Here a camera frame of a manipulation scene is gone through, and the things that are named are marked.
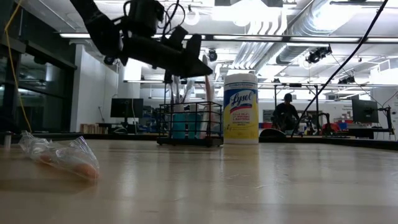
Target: wooden tabletop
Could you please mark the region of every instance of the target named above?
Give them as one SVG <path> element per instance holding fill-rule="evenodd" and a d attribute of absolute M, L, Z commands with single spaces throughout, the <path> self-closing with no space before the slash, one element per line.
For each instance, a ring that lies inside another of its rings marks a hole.
<path fill-rule="evenodd" d="M 1 223 L 397 223 L 398 154 L 321 144 L 88 141 L 100 179 L 0 149 Z"/>

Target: ductwork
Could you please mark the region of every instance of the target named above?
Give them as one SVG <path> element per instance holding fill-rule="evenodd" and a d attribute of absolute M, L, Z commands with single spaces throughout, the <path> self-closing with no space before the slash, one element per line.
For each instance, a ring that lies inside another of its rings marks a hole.
<path fill-rule="evenodd" d="M 355 7 L 332 6 L 331 0 L 314 0 L 312 5 L 287 30 L 287 35 L 330 35 L 348 22 L 355 14 Z M 274 44 L 268 54 L 255 67 L 257 71 L 264 69 L 268 63 L 288 65 L 308 47 L 288 46 L 285 43 Z"/>
<path fill-rule="evenodd" d="M 284 10 L 274 8 L 262 22 L 251 22 L 248 35 L 281 35 L 287 27 L 287 17 Z M 252 69 L 261 57 L 272 46 L 271 43 L 244 42 L 237 54 L 233 67 L 237 69 Z"/>

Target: lysol wipes container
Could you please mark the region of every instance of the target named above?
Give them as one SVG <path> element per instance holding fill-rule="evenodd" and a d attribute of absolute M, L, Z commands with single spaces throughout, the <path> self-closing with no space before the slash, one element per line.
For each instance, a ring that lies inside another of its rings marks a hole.
<path fill-rule="evenodd" d="M 259 143 L 257 76 L 228 75 L 224 80 L 224 143 Z"/>

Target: black wire basket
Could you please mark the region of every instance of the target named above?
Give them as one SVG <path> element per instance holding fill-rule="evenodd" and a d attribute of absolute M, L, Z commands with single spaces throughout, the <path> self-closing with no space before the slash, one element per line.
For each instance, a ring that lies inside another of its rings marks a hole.
<path fill-rule="evenodd" d="M 157 143 L 220 146 L 222 114 L 222 105 L 211 101 L 160 105 Z"/>

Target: glass wall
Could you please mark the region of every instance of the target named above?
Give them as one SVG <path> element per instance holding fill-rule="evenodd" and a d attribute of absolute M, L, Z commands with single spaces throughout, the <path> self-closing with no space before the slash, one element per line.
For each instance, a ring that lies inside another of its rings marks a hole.
<path fill-rule="evenodd" d="M 0 84 L 0 109 L 2 108 L 2 98 L 4 97 L 4 85 Z"/>
<path fill-rule="evenodd" d="M 34 91 L 18 89 L 22 97 L 27 119 L 34 131 L 57 132 L 63 130 L 63 100 Z M 15 119 L 21 129 L 28 129 L 20 101 L 18 100 Z"/>
<path fill-rule="evenodd" d="M 18 95 L 14 93 L 14 78 L 6 75 L 10 63 L 7 63 L 7 58 L 0 57 L 0 111 L 12 114 L 22 130 L 29 130 L 26 115 L 33 132 L 69 131 L 73 71 L 56 67 L 30 54 L 21 54 L 21 60 L 16 63 Z"/>
<path fill-rule="evenodd" d="M 2 83 L 6 77 L 7 58 L 0 55 L 0 83 Z"/>
<path fill-rule="evenodd" d="M 51 63 L 29 54 L 21 55 L 19 83 L 47 91 L 54 95 L 65 94 L 65 71 Z"/>

